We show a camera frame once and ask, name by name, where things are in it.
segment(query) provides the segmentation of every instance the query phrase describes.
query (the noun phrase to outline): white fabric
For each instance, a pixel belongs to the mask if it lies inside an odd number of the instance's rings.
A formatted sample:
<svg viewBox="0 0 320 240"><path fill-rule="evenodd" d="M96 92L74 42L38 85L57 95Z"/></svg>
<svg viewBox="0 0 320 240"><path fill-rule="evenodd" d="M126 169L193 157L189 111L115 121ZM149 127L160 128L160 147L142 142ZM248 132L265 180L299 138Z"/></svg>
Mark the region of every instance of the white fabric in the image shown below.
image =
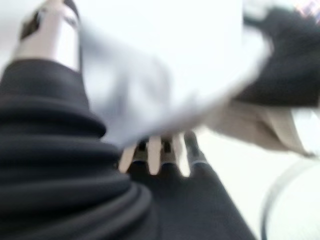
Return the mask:
<svg viewBox="0 0 320 240"><path fill-rule="evenodd" d="M92 2L79 1L80 10ZM85 59L95 65L93 70L85 64L91 106L108 125L105 140L119 147L188 128L208 111L220 117L220 109L255 79L270 54L260 32L243 29L238 0L147 1L141 6L143 11L113 2L103 9L103 21L84 15L95 26L90 29L94 40L88 42L103 46ZM114 31L118 21L121 28ZM97 55L103 54L108 58L101 63Z"/></svg>

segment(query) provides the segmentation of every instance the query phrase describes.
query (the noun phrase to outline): folded black fabric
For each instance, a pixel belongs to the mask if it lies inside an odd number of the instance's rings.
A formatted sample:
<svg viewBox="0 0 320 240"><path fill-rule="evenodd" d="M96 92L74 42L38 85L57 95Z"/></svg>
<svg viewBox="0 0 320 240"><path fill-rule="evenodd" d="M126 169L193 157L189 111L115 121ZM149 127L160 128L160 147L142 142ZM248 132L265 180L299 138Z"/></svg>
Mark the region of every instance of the folded black fabric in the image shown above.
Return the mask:
<svg viewBox="0 0 320 240"><path fill-rule="evenodd" d="M320 26L316 20L273 9L264 20L245 17L244 23L269 37L274 52L258 79L236 99L264 106L318 106Z"/></svg>

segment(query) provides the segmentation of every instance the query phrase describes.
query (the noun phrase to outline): black sleeve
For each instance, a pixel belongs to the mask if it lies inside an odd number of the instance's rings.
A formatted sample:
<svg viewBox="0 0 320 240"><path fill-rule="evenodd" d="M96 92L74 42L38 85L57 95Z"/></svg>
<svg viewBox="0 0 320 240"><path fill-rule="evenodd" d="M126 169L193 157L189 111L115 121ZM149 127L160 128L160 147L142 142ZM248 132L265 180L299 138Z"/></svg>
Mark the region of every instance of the black sleeve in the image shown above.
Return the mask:
<svg viewBox="0 0 320 240"><path fill-rule="evenodd" d="M2 240L254 239L206 164L182 178L165 165L119 173L100 142L81 75L57 63L12 63L0 83Z"/></svg>

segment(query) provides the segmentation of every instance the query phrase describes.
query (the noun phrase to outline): black fabric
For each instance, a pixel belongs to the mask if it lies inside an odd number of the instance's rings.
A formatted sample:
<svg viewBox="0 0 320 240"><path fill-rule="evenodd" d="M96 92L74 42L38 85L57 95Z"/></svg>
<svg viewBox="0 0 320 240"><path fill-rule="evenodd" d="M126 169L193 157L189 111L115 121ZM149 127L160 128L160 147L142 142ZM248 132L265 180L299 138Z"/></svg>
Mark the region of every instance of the black fabric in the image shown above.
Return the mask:
<svg viewBox="0 0 320 240"><path fill-rule="evenodd" d="M315 19L273 9L263 21L244 22L266 34L274 52L259 78L236 99L263 106L318 106L320 27Z"/></svg>
<svg viewBox="0 0 320 240"><path fill-rule="evenodd" d="M164 240L254 240L216 173L206 163L195 163L182 177L172 163L158 175L144 162L134 162L131 178L152 192Z"/></svg>
<svg viewBox="0 0 320 240"><path fill-rule="evenodd" d="M163 166L132 178L89 111L82 76L44 60L7 67L0 82L1 240L251 240L214 172Z"/></svg>

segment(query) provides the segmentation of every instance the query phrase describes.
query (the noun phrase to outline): beige fabric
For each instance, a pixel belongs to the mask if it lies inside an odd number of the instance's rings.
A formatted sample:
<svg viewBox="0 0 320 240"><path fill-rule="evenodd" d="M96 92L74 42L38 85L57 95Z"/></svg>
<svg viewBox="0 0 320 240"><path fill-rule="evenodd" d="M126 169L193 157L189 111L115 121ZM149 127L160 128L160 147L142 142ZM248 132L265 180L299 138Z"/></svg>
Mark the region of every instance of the beige fabric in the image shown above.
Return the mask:
<svg viewBox="0 0 320 240"><path fill-rule="evenodd" d="M218 123L210 118L205 123L215 132L265 149L308 154L297 134L290 108L233 101L224 109Z"/></svg>

